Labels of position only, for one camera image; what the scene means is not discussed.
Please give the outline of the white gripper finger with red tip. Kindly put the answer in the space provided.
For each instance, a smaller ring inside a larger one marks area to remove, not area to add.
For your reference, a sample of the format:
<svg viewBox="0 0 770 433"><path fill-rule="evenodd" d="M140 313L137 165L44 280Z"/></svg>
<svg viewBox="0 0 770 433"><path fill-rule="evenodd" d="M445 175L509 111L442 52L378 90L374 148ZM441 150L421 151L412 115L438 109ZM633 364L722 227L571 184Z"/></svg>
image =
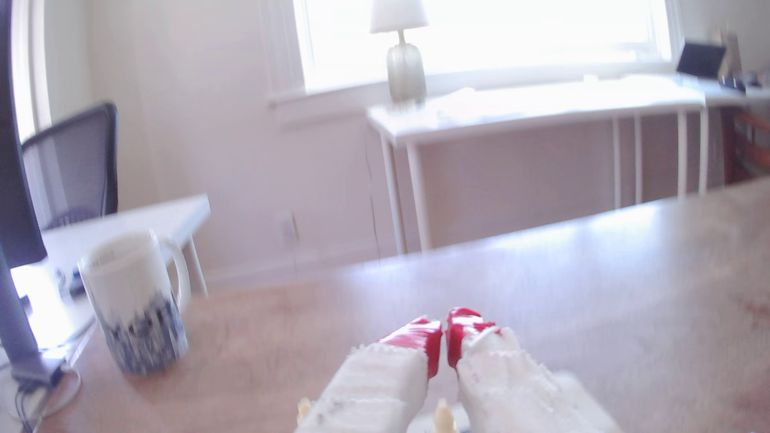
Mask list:
<svg viewBox="0 0 770 433"><path fill-rule="evenodd" d="M405 432L437 374L439 320L416 318L351 350L295 432Z"/></svg>
<svg viewBox="0 0 770 433"><path fill-rule="evenodd" d="M516 332L470 308L447 317L448 365L471 432L605 432Z"/></svg>

